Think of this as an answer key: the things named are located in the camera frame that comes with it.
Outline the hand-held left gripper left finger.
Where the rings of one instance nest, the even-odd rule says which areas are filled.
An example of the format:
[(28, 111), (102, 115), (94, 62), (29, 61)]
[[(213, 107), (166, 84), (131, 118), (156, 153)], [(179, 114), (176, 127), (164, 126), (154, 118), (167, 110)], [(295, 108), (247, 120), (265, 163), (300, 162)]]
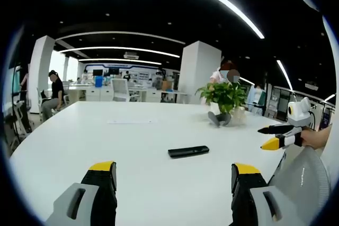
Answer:
[(94, 164), (54, 201), (45, 225), (115, 225), (116, 191), (116, 162)]

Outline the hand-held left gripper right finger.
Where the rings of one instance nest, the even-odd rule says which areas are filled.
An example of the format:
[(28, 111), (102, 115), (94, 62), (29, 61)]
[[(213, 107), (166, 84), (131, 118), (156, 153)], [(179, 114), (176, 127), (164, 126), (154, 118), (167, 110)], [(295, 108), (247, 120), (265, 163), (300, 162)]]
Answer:
[(292, 201), (251, 165), (231, 165), (231, 194), (231, 225), (305, 224)]

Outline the person's right hand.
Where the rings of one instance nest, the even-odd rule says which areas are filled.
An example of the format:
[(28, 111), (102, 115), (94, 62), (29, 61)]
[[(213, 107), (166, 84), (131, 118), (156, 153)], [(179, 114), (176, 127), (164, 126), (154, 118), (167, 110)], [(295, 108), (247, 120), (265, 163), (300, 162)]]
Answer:
[(326, 146), (332, 125), (320, 130), (314, 131), (310, 128), (303, 129), (301, 132), (302, 145), (320, 149)]

